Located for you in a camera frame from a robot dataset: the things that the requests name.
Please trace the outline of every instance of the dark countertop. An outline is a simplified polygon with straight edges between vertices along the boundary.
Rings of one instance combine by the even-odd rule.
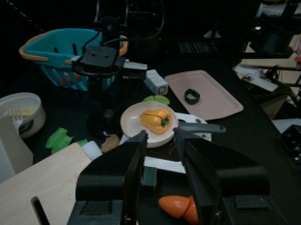
[[[241,85],[233,70],[223,62],[207,60],[166,61],[158,63],[152,68],[158,70],[162,76],[187,70],[206,70],[243,105],[242,112],[209,122],[218,123],[227,128],[225,134],[213,135],[213,141],[245,154],[265,167],[270,182],[272,199],[277,203],[289,224],[300,224],[301,175],[288,158],[280,133],[250,96],[246,87]],[[24,91],[40,96],[47,115],[43,129],[25,139],[25,143],[33,151],[33,160],[36,162],[49,156],[49,150],[44,148],[44,144],[59,127],[64,127],[68,130],[68,135],[74,136],[75,141],[87,138],[99,144],[103,142],[102,138],[96,138],[88,133],[86,127],[86,120],[91,111],[102,107],[102,104],[92,99],[88,92],[55,87],[35,65],[29,65],[25,68],[23,75],[4,95]],[[143,82],[132,81],[124,107],[140,102],[150,94],[151,91],[146,88]],[[167,97],[170,98],[170,107],[174,111],[186,113],[187,111],[171,90]],[[143,215],[140,224],[186,223],[182,220],[177,221],[170,218],[158,208],[158,198],[167,194],[190,194],[187,180],[183,175],[159,171],[155,195],[142,196],[140,198],[140,214]]]

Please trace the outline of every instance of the cutting board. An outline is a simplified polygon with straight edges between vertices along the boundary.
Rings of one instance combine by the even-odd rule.
[[[75,143],[1,183],[0,224],[40,224],[32,204],[37,197],[49,223],[66,225],[75,202],[78,177],[90,162]]]

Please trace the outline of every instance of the pink cutting board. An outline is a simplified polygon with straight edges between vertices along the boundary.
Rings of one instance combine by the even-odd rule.
[[[166,76],[165,80],[190,114],[203,120],[219,119],[242,111],[242,104],[206,71],[182,72]],[[185,101],[185,91],[187,89],[193,89],[199,93],[199,102],[195,105],[190,105]]]

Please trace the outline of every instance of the white container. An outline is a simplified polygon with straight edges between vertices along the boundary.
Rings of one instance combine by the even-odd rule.
[[[24,122],[19,128],[20,137],[27,138],[33,135],[44,125],[45,114],[41,99],[29,92],[8,95],[0,98],[0,115],[5,115],[9,108],[31,112],[24,116]]]
[[[12,119],[0,116],[0,183],[33,164],[33,154],[16,132]]]

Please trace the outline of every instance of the plastic basket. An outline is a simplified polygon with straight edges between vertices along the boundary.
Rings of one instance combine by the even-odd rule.
[[[72,72],[72,58],[83,55],[84,43],[96,35],[91,29],[66,28],[52,30],[32,37],[20,47],[19,53],[25,58],[39,64],[39,67],[56,86],[88,91],[88,77],[79,76]],[[102,33],[88,46],[99,45]],[[119,55],[127,52],[127,42],[122,43]],[[102,89],[106,90],[114,81],[114,77],[103,78]]]

